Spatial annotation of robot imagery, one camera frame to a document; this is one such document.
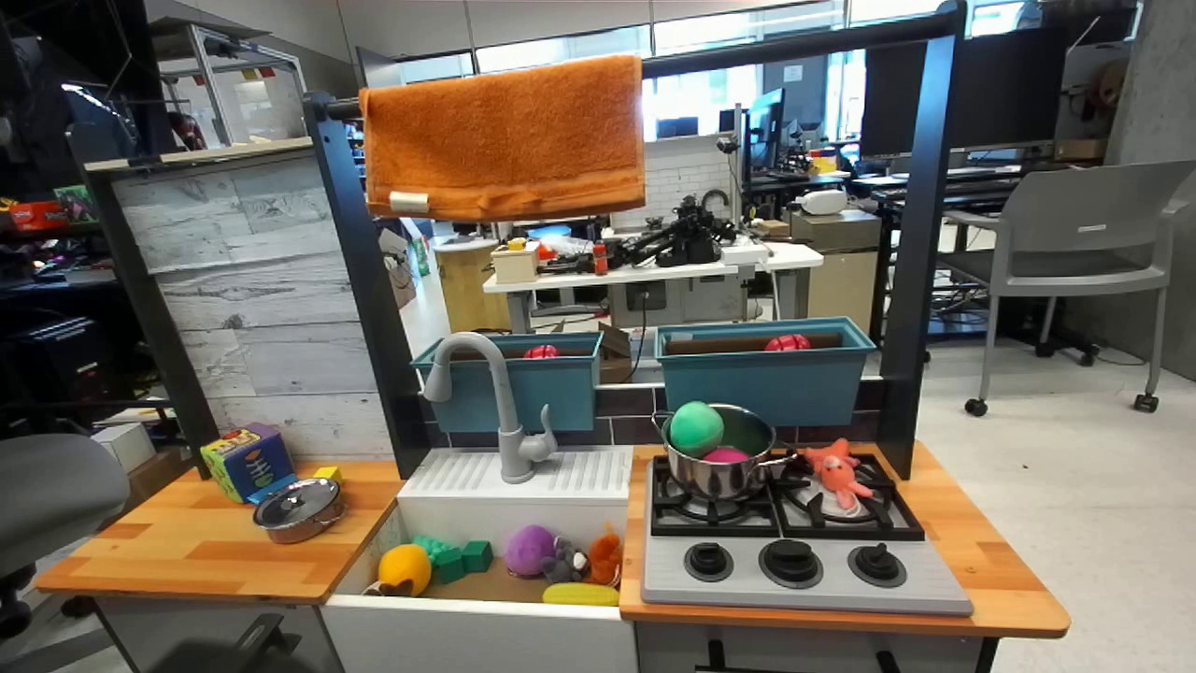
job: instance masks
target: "teal bin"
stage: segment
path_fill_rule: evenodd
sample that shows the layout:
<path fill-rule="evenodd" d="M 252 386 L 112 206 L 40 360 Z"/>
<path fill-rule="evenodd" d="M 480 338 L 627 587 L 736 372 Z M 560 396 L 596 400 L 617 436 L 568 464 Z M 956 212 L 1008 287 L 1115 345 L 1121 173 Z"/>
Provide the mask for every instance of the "teal bin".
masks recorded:
<path fill-rule="evenodd" d="M 596 386 L 601 333 L 547 333 L 547 338 L 491 338 L 507 360 L 517 416 L 526 434 L 537 434 L 537 406 L 548 405 L 553 430 L 596 430 Z M 553 345 L 556 360 L 525 360 L 526 349 Z M 426 377 L 435 372 L 435 349 L 416 360 Z M 495 434 L 495 383 L 486 360 L 461 352 L 447 362 L 451 396 L 435 405 L 439 428 L 446 434 Z"/>
<path fill-rule="evenodd" d="M 771 338 L 799 333 L 806 352 L 765 352 Z M 847 428 L 861 373 L 876 345 L 847 318 L 670 324 L 653 354 L 665 406 L 688 400 L 743 405 L 771 428 Z"/>

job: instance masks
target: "chair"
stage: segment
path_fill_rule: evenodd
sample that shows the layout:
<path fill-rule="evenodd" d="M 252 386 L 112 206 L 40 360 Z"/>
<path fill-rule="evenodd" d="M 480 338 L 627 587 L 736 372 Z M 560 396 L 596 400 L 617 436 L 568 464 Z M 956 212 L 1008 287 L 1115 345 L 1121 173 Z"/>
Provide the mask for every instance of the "chair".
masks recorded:
<path fill-rule="evenodd" d="M 127 475 L 104 444 L 79 434 L 0 443 L 0 638 L 31 626 L 20 590 L 34 563 L 107 522 L 127 506 Z"/>
<path fill-rule="evenodd" d="M 1174 216 L 1185 211 L 1177 187 L 1194 175 L 1185 163 L 1109 163 L 1084 173 L 1032 173 L 1017 183 L 996 216 L 946 212 L 948 223 L 996 227 L 989 256 L 966 256 L 959 268 L 988 278 L 988 345 L 978 393 L 968 416 L 988 416 L 989 352 L 997 339 L 1001 298 L 1048 298 L 1039 349 L 1048 352 L 1057 298 L 1084 296 L 1155 296 L 1155 339 L 1148 386 L 1134 400 L 1155 413 L 1160 360 L 1165 324 Z"/>

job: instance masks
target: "toy stove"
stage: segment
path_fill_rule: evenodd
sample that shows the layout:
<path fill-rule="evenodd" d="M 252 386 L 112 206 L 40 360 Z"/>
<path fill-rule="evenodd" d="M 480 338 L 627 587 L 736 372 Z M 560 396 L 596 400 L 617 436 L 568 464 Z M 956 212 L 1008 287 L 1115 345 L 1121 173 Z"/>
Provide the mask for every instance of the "toy stove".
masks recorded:
<path fill-rule="evenodd" d="M 972 613 L 876 456 L 857 456 L 857 479 L 872 490 L 861 509 L 804 459 L 758 494 L 703 501 L 653 459 L 643 601 Z"/>

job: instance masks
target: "computer monitor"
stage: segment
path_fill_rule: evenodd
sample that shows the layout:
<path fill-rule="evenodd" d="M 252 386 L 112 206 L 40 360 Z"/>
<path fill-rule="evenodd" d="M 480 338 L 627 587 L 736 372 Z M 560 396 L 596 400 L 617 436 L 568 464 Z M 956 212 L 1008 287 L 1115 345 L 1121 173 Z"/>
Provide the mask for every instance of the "computer monitor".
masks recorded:
<path fill-rule="evenodd" d="M 1063 54 L 1048 29 L 966 40 L 948 145 L 1052 141 L 1063 85 Z M 925 46 L 868 49 L 861 151 L 908 152 L 920 109 Z"/>

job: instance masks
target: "floor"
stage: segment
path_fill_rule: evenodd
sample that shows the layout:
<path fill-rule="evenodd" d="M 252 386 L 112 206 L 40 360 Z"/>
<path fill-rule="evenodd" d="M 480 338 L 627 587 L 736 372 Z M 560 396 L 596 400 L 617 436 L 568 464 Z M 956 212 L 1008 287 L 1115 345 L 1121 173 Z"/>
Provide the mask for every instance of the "floor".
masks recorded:
<path fill-rule="evenodd" d="M 439 328 L 413 320 L 413 352 Z M 989 416 L 959 413 L 977 386 L 978 345 L 936 345 L 920 434 L 966 482 L 996 526 L 1020 550 L 1039 578 L 1072 613 L 1064 638 L 1007 638 L 997 673 L 1187 673 L 1194 638 L 1194 521 L 1196 386 L 1164 377 L 1160 416 L 1129 413 L 1144 365 L 1104 352 L 1094 365 L 1035 360 L 1001 345 Z M 57 618 L 0 643 L 0 673 L 127 673 L 112 646 L 99 649 L 99 622 Z M 99 649 L 74 666 L 24 662 L 40 643 Z"/>

